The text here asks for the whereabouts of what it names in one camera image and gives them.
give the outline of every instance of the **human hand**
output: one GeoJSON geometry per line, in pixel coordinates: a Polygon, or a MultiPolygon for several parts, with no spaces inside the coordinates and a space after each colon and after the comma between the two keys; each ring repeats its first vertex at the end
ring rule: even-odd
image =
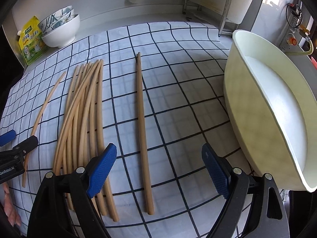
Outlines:
{"type": "Polygon", "coordinates": [[[10,196],[10,190],[8,184],[5,182],[3,183],[3,189],[4,189],[4,212],[8,217],[9,223],[14,226],[16,223],[18,226],[21,226],[22,221],[21,217],[19,216],[18,212],[15,210],[11,196],[10,196]]]}

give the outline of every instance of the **checkered tablecloth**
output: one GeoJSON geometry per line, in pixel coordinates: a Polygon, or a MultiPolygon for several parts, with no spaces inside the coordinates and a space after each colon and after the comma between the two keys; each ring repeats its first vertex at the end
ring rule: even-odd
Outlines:
{"type": "MultiPolygon", "coordinates": [[[[56,80],[67,71],[43,114],[31,153],[26,188],[22,176],[9,182],[27,232],[31,208],[54,151],[69,85],[76,65],[104,60],[103,132],[117,146],[110,181],[120,221],[102,219],[112,236],[145,238],[205,237],[223,204],[201,159],[209,142],[216,153],[247,174],[252,170],[233,133],[223,98],[223,75],[230,47],[208,24],[157,22],[132,25],[86,37],[45,58],[10,91],[1,134],[14,129],[29,137],[35,118],[56,80]],[[155,215],[145,213],[137,127],[136,59],[141,52],[145,125],[155,215]]],[[[248,213],[248,197],[237,237],[248,213]]],[[[71,212],[78,236],[82,231],[71,212]]]]}

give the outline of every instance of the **blue rubber pad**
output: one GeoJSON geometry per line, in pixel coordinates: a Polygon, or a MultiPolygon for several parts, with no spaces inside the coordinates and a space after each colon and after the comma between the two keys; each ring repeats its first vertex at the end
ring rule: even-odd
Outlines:
{"type": "Polygon", "coordinates": [[[98,157],[97,162],[94,164],[94,169],[89,173],[89,186],[87,195],[89,198],[94,197],[99,193],[105,183],[105,180],[115,163],[117,158],[117,147],[110,143],[102,155],[98,157]]]}
{"type": "Polygon", "coordinates": [[[5,144],[7,144],[8,142],[10,142],[11,140],[14,140],[16,136],[16,133],[14,130],[8,131],[5,134],[2,134],[0,136],[0,147],[4,146],[5,144]]]}
{"type": "Polygon", "coordinates": [[[202,146],[201,155],[217,192],[225,199],[229,198],[230,173],[221,162],[222,158],[217,156],[208,143],[202,146]]]}

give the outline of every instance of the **metal rack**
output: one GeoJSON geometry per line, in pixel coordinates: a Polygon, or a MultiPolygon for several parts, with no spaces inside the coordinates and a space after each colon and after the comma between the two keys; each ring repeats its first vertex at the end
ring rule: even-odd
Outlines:
{"type": "MultiPolygon", "coordinates": [[[[198,4],[197,10],[187,10],[188,1],[189,0],[185,0],[184,2],[183,14],[188,14],[189,16],[195,17],[199,20],[205,21],[213,25],[214,20],[209,15],[207,15],[206,13],[202,11],[202,5],[198,4]]],[[[226,0],[223,13],[221,16],[221,20],[219,23],[219,27],[218,27],[218,36],[220,36],[221,34],[232,34],[233,32],[230,30],[224,30],[224,25],[226,23],[230,5],[231,5],[231,0],[226,0]]]]}

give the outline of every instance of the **yellow pouch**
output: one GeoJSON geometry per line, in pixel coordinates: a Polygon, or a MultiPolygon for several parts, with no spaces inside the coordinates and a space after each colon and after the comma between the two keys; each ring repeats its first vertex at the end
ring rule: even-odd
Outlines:
{"type": "Polygon", "coordinates": [[[19,38],[19,45],[26,64],[30,65],[42,54],[48,47],[42,40],[42,31],[37,26],[40,23],[36,16],[33,16],[22,28],[19,38]]]}

